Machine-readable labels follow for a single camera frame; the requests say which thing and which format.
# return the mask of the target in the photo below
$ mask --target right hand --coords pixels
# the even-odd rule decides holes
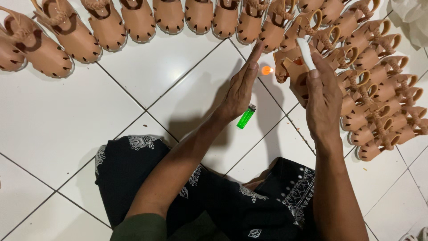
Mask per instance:
[[[315,145],[340,140],[339,121],[342,109],[342,92],[336,81],[336,73],[320,55],[312,55],[316,70],[308,73],[306,84],[309,100],[306,121]]]

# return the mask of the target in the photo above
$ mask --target lighter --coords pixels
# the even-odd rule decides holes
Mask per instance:
[[[250,118],[253,116],[254,112],[256,111],[256,106],[251,104],[248,106],[248,109],[244,112],[241,119],[239,120],[238,124],[236,125],[240,129],[243,129],[245,125],[248,123]]]

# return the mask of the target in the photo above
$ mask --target white pattern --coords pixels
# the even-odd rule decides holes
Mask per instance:
[[[95,173],[99,175],[98,173],[98,165],[103,164],[103,160],[106,159],[104,155],[104,151],[106,150],[107,145],[102,145],[97,151],[97,154],[95,155]]]
[[[179,194],[180,196],[189,199],[189,191],[187,190],[186,187],[183,187]]]
[[[282,202],[295,218],[293,224],[303,227],[305,223],[303,208],[308,205],[314,193],[315,171],[306,167],[303,178],[300,179]]]
[[[258,238],[260,234],[262,233],[261,229],[252,229],[248,235],[248,237],[251,238]]]
[[[192,176],[189,178],[189,183],[192,184],[192,186],[198,185],[198,179],[201,175],[201,171],[202,167],[200,165],[198,165],[198,167],[196,167],[196,169],[193,171]]]
[[[139,150],[140,148],[148,146],[150,149],[154,149],[153,141],[158,138],[153,136],[128,136],[129,144],[131,144],[131,149]]]
[[[262,199],[262,200],[269,199],[266,196],[262,196],[260,194],[257,194],[255,192],[251,191],[250,189],[242,186],[241,184],[239,185],[239,192],[241,192],[242,195],[244,195],[244,196],[251,197],[251,199],[253,200],[253,203],[255,203],[257,201],[257,199]]]

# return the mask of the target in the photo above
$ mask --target left hand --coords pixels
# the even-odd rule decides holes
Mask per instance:
[[[259,71],[257,61],[263,51],[262,42],[257,40],[253,51],[241,70],[232,77],[229,90],[213,115],[227,123],[242,115],[250,104],[251,89]]]

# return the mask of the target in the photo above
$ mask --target floor tile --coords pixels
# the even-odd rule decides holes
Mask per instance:
[[[121,135],[155,135],[160,137],[169,146],[175,146],[177,142],[162,128],[149,114],[144,113]],[[77,175],[68,181],[59,191],[66,197],[86,209],[88,212],[110,224],[103,206],[98,186],[95,182],[95,161],[92,160]]]
[[[0,155],[0,239],[54,191]]]
[[[392,12],[387,19],[391,20],[391,29],[388,34],[401,34],[401,43],[395,49],[396,52],[393,55],[406,55],[409,57],[409,63],[404,67],[403,73],[422,76],[428,70],[428,57],[424,48],[410,43],[409,24],[403,23],[397,13]]]
[[[277,157],[284,157],[315,169],[315,155],[302,137],[284,118],[226,175],[229,180],[246,183],[260,176]]]
[[[301,105],[297,105],[288,114],[288,117],[291,119],[291,121],[296,126],[296,128],[299,128],[299,132],[302,134],[304,139],[308,142],[309,146],[315,151],[315,142],[311,138],[311,134],[308,129],[308,124],[306,122],[306,110]],[[351,145],[348,142],[349,132],[342,130],[341,127],[339,127],[339,130],[340,130],[340,137],[342,138],[342,142],[343,142],[343,156],[346,156],[352,150],[352,148],[354,148],[354,145]]]
[[[97,64],[49,78],[0,72],[0,151],[58,188],[143,110]]]
[[[424,90],[428,90],[428,74],[422,76],[418,83],[416,83],[415,87],[420,87]],[[422,97],[416,102],[415,106],[428,107],[427,92],[422,95]],[[428,136],[417,136],[407,141],[406,143],[399,145],[398,148],[404,158],[404,161],[409,166],[427,146]]]
[[[391,241],[401,238],[423,216],[428,216],[427,204],[410,172],[406,171],[367,214],[365,221],[379,241]]]
[[[370,162],[358,160],[354,152],[352,150],[345,158],[345,163],[361,213],[365,216],[407,166],[396,149],[384,151]]]
[[[229,88],[228,80],[243,64],[244,60],[233,45],[224,41],[149,112],[174,137],[182,139],[219,105]],[[205,166],[226,173],[284,116],[257,79],[251,103],[257,110],[247,126],[241,130],[236,127],[239,118],[232,121],[208,150],[202,161]]]
[[[428,201],[428,148],[409,167],[418,188],[421,190],[425,201]]]
[[[5,241],[105,241],[111,233],[109,227],[55,193]]]

